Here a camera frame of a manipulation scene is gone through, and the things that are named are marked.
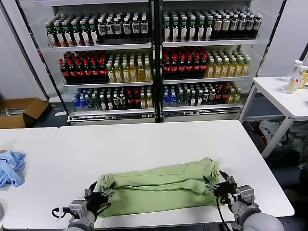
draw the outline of refrigerator shelf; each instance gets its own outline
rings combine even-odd
[[[110,3],[136,3],[148,2],[147,0],[33,0],[36,6],[73,6],[88,4],[110,4]]]
[[[163,84],[223,82],[223,81],[235,81],[235,80],[247,80],[247,79],[249,79],[249,76],[222,77],[222,78],[171,79],[171,80],[163,80]]]
[[[242,104],[213,104],[213,105],[201,105],[201,106],[184,106],[184,107],[163,107],[163,113],[171,112],[189,112],[189,111],[207,111],[207,110],[224,110],[224,109],[242,109]]]
[[[227,46],[227,45],[253,45],[259,39],[241,40],[213,40],[213,41],[188,41],[188,42],[163,42],[163,47],[196,47],[196,46]]]
[[[149,49],[151,43],[132,43],[132,44],[115,44],[115,45],[98,45],[98,46],[75,46],[75,47],[49,47],[50,51],[100,51],[100,50],[130,50],[130,49]]]
[[[130,87],[130,86],[151,86],[153,81],[148,82],[130,82],[130,83],[94,83],[94,84],[73,84],[63,85],[63,88],[112,88],[112,87]]]

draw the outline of table leg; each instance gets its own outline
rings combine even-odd
[[[270,153],[273,151],[273,149],[276,147],[277,143],[281,139],[281,137],[285,134],[285,132],[289,129],[289,127],[292,125],[294,119],[291,117],[286,117],[282,124],[279,126],[278,130],[276,131],[275,135],[271,138],[268,145],[265,147],[265,149],[262,152],[262,156],[264,159],[266,159]]]
[[[252,100],[254,100],[254,98],[255,98],[256,92],[257,92],[257,88],[256,88],[255,84],[253,84],[253,86],[252,86],[252,88],[251,88],[251,90],[249,92],[248,98],[246,100],[246,103],[244,105],[244,108],[242,110],[242,113],[240,115],[240,122],[241,123],[243,123],[245,118],[246,118],[247,112],[248,112],[248,110],[250,108]]]

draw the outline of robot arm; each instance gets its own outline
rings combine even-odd
[[[262,213],[257,203],[255,203],[255,193],[249,185],[237,187],[233,176],[220,171],[224,182],[213,184],[203,176],[205,186],[216,196],[217,207],[223,224],[223,220],[218,200],[226,204],[234,214],[235,222],[244,228],[244,231],[284,231],[283,225],[274,216]]]

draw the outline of blue bottle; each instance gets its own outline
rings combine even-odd
[[[89,110],[88,104],[86,102],[86,99],[83,96],[80,96],[80,105],[81,105],[81,110],[82,111],[88,111]]]
[[[177,96],[175,95],[175,92],[173,91],[171,93],[170,107],[175,107],[176,103],[177,103]]]
[[[170,106],[170,97],[168,95],[168,92],[165,91],[164,93],[164,107],[169,107]]]
[[[75,96],[73,96],[72,99],[73,99],[73,106],[74,106],[75,110],[80,111],[81,108],[80,108],[79,100],[77,100]]]

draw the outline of black cable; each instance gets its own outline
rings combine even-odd
[[[227,226],[227,223],[225,222],[225,220],[224,220],[223,217],[222,217],[221,210],[220,210],[219,203],[218,203],[218,197],[216,197],[216,204],[217,204],[217,209],[218,209],[218,212],[219,212],[219,215],[220,215],[220,219],[221,219],[221,221],[222,221],[222,224],[227,228],[228,231],[232,231],[232,230],[230,230],[230,228]]]

